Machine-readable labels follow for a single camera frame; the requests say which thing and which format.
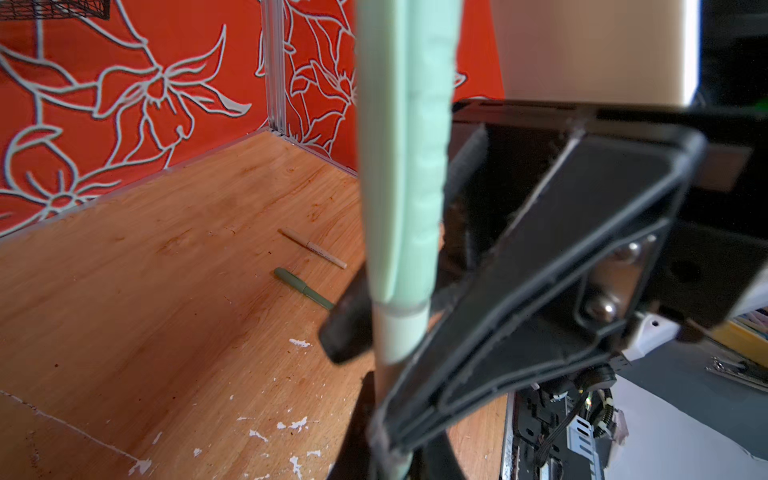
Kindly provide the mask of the beige pen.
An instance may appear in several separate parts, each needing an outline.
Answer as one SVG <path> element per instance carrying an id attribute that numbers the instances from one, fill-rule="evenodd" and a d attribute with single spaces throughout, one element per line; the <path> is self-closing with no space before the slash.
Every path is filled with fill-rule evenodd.
<path id="1" fill-rule="evenodd" d="M 320 256 L 321 258 L 325 259 L 326 261 L 332 263 L 333 265 L 335 265 L 335 266 L 337 266 L 337 267 L 339 267 L 341 269 L 346 269 L 347 268 L 347 263 L 345 261 L 343 261 L 340 258 L 336 257 L 335 255 L 333 255 L 332 253 L 330 253 L 329 251 L 327 251 L 326 249 L 324 249 L 320 245 L 312 242 L 309 239 L 304 238 L 303 236 L 301 236 L 297 232 L 295 232 L 295 231 L 293 231 L 291 229 L 281 228 L 281 229 L 279 229 L 279 233 L 281 235 L 285 236 L 286 238 L 289 238 L 294 243 L 297 243 L 298 245 L 301 245 L 303 248 L 313 252 L 314 254 L 316 254 L 316 255 Z"/>

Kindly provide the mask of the metal tool on floor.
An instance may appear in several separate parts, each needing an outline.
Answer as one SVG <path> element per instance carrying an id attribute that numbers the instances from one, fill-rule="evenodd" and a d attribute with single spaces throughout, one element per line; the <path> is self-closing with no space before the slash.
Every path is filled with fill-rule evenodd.
<path id="1" fill-rule="evenodd" d="M 767 392 L 767 369 L 752 362 L 736 362 L 713 356 L 705 370 L 743 386 Z"/>

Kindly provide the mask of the olive green pen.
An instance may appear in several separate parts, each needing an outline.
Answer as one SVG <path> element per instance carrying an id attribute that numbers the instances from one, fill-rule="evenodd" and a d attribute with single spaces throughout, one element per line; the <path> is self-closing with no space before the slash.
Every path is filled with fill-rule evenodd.
<path id="1" fill-rule="evenodd" d="M 429 318 L 429 300 L 409 307 L 372 305 L 376 409 L 367 435 L 378 479 L 403 479 L 410 468 L 410 452 L 390 453 L 391 439 L 384 418 L 391 391 L 426 334 Z"/>

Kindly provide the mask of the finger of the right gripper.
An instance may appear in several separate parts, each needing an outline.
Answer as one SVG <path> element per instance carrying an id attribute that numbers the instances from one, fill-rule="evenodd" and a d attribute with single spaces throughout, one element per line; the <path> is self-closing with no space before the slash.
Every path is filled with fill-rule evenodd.
<path id="1" fill-rule="evenodd" d="M 504 393 L 606 361 L 627 319 L 583 314 L 610 295 L 590 274 L 634 240 L 666 240 L 706 145 L 673 125 L 570 139 L 376 408 L 372 451 L 405 455 Z"/>
<path id="2" fill-rule="evenodd" d="M 424 159 L 362 143 L 360 187 L 366 260 L 319 331 L 336 364 L 373 351 L 373 303 L 415 306 L 432 298 L 440 223 L 487 156 L 484 125 L 454 126 Z"/>

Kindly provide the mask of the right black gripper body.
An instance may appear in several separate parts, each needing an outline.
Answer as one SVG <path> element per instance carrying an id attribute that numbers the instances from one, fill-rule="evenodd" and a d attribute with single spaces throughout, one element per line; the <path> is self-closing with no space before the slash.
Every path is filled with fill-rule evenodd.
<path id="1" fill-rule="evenodd" d="M 707 139 L 704 159 L 651 276 L 662 315 L 713 327 L 767 303 L 767 115 L 754 108 L 632 107 L 463 100 L 454 131 L 478 125 L 487 157 L 464 194 L 467 231 L 452 230 L 460 262 L 476 268 L 578 129 L 643 134 L 676 125 Z"/>

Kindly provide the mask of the green pen cap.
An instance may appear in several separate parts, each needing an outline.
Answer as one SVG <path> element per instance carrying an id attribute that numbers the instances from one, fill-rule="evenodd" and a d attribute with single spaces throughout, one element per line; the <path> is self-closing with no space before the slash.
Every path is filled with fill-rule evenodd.
<path id="1" fill-rule="evenodd" d="M 424 159 L 449 136 L 460 1 L 359 1 L 356 4 L 356 134 L 362 143 Z"/>

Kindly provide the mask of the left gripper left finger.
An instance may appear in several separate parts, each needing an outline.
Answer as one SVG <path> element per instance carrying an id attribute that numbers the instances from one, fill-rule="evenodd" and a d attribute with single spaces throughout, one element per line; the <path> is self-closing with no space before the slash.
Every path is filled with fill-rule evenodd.
<path id="1" fill-rule="evenodd" d="M 376 464 L 367 440 L 367 428 L 375 411 L 374 373 L 362 380 L 355 408 L 328 480 L 370 480 L 377 478 Z"/>

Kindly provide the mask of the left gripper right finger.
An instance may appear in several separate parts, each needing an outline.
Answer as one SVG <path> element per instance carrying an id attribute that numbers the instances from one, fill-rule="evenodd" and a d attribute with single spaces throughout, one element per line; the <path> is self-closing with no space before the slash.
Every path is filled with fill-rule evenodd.
<path id="1" fill-rule="evenodd" d="M 450 439 L 442 432 L 416 452 L 416 478 L 420 480 L 465 480 Z"/>

